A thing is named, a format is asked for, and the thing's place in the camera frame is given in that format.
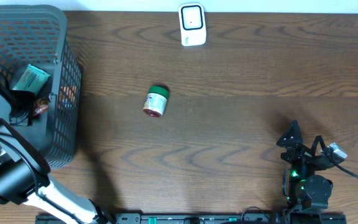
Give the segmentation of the orange Top candy bar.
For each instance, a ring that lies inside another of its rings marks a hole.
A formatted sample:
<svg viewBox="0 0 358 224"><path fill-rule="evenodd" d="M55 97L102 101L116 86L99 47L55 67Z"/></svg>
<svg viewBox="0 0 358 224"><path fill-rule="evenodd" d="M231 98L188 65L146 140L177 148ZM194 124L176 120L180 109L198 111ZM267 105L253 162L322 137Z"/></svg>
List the orange Top candy bar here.
<svg viewBox="0 0 358 224"><path fill-rule="evenodd" d="M41 98L35 101L34 103L34 111L33 116L37 117L42 113L46 112L49 108L50 99L49 98Z"/></svg>

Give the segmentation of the light blue wipes packet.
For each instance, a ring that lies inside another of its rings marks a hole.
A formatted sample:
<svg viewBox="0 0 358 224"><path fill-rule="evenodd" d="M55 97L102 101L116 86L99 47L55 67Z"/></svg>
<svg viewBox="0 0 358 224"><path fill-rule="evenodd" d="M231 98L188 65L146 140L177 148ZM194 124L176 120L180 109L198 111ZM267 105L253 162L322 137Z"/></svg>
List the light blue wipes packet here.
<svg viewBox="0 0 358 224"><path fill-rule="evenodd" d="M16 80L12 86L12 90L29 91L37 96L51 77L46 71L28 64L24 71L19 71L19 79Z"/></svg>

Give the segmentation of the green lid jar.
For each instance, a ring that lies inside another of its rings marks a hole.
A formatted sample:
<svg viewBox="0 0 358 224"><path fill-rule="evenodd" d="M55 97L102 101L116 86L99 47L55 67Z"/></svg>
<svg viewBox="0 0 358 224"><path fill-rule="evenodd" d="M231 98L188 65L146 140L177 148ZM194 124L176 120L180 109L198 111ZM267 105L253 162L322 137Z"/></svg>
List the green lid jar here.
<svg viewBox="0 0 358 224"><path fill-rule="evenodd" d="M169 91L162 86L151 86L145 98L143 112L151 117L161 117L165 112Z"/></svg>

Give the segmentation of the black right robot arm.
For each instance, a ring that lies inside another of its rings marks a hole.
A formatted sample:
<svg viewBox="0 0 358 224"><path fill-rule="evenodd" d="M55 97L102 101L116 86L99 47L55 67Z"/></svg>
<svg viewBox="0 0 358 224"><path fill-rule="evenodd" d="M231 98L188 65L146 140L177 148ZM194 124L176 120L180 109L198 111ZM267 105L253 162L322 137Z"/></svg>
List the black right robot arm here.
<svg viewBox="0 0 358 224"><path fill-rule="evenodd" d="M286 218L296 214L319 215L327 209L333 189L330 180L315 174L317 170L332 167L323 138L316 136L311 147L304 145L298 121L293 120L277 146L286 149L280 158L291 165L284 173L282 184L288 204Z"/></svg>

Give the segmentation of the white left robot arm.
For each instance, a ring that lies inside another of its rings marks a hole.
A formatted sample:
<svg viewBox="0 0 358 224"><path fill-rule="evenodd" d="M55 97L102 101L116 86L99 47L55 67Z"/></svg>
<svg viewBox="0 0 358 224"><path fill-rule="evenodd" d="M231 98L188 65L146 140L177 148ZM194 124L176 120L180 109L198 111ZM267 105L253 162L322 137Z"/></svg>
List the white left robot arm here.
<svg viewBox="0 0 358 224"><path fill-rule="evenodd" d="M0 204L37 207L64 223L114 223L101 207L53 178L42 155L7 122L10 113L0 94Z"/></svg>

